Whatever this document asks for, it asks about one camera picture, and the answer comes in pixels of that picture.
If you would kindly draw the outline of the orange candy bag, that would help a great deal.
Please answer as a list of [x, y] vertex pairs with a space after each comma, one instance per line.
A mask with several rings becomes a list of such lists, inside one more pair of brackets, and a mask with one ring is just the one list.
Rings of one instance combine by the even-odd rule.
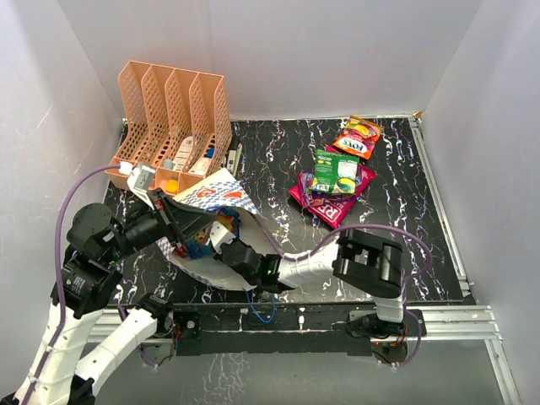
[[332, 146], [363, 160], [370, 160], [384, 127], [359, 116], [350, 116]]

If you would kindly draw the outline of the blue checkered paper bag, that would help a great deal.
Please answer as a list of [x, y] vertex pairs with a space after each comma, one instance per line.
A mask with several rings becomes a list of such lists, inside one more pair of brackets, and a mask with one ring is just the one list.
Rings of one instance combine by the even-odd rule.
[[255, 303], [257, 294], [266, 291], [275, 304], [281, 257], [272, 247], [273, 237], [257, 222], [260, 213], [247, 191], [228, 170], [220, 169], [173, 200], [215, 218], [183, 244], [159, 240], [165, 258], [214, 289], [242, 292], [259, 321], [270, 323], [276, 310], [267, 315], [256, 310]]

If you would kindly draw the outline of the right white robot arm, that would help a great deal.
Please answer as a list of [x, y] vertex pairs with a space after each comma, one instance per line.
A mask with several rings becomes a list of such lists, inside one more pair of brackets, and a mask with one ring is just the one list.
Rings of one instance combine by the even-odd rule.
[[262, 254], [227, 229], [212, 229], [214, 259], [240, 278], [240, 289], [280, 294], [333, 276], [369, 294], [375, 312], [360, 317], [359, 335], [405, 332], [402, 245], [357, 229], [342, 230], [317, 249], [292, 256]]

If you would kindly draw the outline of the rainbow candy bag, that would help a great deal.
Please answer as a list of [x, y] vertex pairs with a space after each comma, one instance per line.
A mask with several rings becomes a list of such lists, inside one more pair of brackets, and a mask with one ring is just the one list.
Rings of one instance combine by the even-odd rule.
[[358, 157], [318, 149], [310, 189], [330, 195], [352, 195], [358, 166]]

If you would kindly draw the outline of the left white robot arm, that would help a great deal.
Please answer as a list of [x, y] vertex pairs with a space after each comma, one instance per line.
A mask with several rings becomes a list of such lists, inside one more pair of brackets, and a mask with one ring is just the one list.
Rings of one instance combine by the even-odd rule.
[[173, 305], [148, 293], [100, 346], [81, 355], [122, 280], [116, 263], [163, 238], [181, 245], [217, 218], [160, 189], [149, 192], [148, 199], [126, 223], [100, 202], [77, 211], [65, 256], [55, 260], [56, 283], [40, 346], [24, 382], [3, 404], [92, 404], [101, 383], [143, 340], [172, 331]]

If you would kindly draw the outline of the pink chips bag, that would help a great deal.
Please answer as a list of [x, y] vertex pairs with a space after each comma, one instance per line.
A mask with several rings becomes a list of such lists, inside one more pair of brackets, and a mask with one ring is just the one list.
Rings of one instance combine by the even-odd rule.
[[[330, 146], [325, 147], [323, 150], [345, 154]], [[314, 169], [311, 172], [298, 174], [296, 184], [289, 189], [289, 195], [303, 209], [319, 217], [334, 229], [343, 222], [343, 219], [361, 197], [364, 190], [376, 178], [376, 173], [359, 160], [355, 193], [352, 195], [330, 195], [311, 190], [313, 172]]]

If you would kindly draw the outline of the blue snack packet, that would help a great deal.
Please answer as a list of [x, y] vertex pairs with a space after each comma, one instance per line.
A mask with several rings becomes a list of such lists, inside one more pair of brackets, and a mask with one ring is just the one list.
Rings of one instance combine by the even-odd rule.
[[[235, 237], [240, 236], [240, 219], [237, 214], [218, 216], [218, 223], [225, 227]], [[205, 257], [214, 252], [213, 242], [211, 241], [211, 232], [215, 223], [212, 223], [207, 228], [199, 231], [185, 245], [188, 256], [192, 259]]]

